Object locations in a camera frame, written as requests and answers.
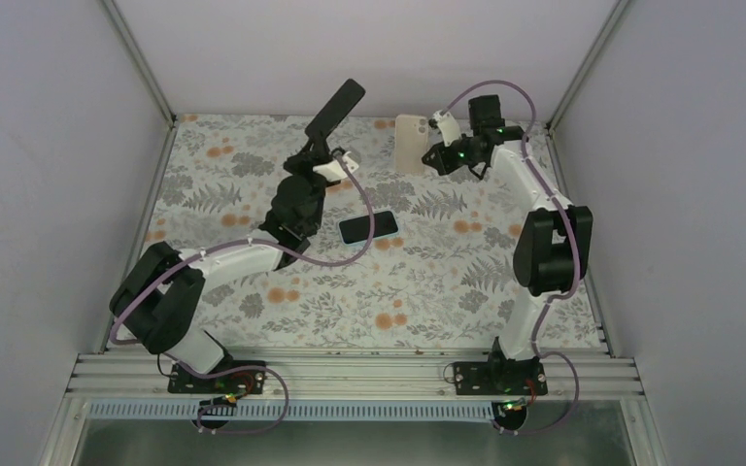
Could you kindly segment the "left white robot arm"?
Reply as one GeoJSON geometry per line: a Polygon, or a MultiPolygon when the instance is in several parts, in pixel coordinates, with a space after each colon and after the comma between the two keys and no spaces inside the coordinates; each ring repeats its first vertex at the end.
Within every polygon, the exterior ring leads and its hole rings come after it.
{"type": "Polygon", "coordinates": [[[150,245],[111,298],[115,318],[111,341],[131,333],[127,344],[165,354],[209,393],[230,383],[233,358],[215,337],[194,324],[201,296],[237,279],[282,270],[297,260],[341,267],[355,262],[306,255],[322,224],[328,187],[353,182],[359,165],[347,150],[308,142],[289,157],[288,176],[277,186],[264,222],[249,235],[208,248],[179,250],[166,242],[150,245]]]}

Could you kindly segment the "cream phone case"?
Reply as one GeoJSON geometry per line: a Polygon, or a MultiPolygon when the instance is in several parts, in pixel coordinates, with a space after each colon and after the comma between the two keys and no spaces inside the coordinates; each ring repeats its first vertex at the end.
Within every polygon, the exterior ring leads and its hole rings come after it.
{"type": "Polygon", "coordinates": [[[422,157],[428,150],[429,126],[424,116],[401,114],[395,118],[393,161],[398,173],[422,175],[422,157]]]}

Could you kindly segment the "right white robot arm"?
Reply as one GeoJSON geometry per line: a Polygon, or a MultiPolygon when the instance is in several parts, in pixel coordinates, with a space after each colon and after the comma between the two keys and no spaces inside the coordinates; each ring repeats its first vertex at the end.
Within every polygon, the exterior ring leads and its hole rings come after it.
{"type": "Polygon", "coordinates": [[[424,165],[446,176],[465,167],[478,179],[498,177],[527,210],[513,251],[512,267],[521,290],[502,332],[484,362],[456,362],[453,383],[459,395],[532,395],[547,391],[537,344],[547,311],[576,290],[588,268],[593,214],[574,205],[545,178],[532,156],[527,133],[508,126],[499,98],[468,102],[470,135],[447,111],[429,120],[441,142],[423,156],[424,165]]]}

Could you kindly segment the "black smartphone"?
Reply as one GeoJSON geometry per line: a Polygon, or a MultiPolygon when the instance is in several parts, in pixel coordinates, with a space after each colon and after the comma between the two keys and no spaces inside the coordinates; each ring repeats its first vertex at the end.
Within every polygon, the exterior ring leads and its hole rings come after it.
{"type": "Polygon", "coordinates": [[[328,99],[305,128],[312,140],[326,140],[365,96],[366,90],[354,79],[347,79],[328,99]]]}

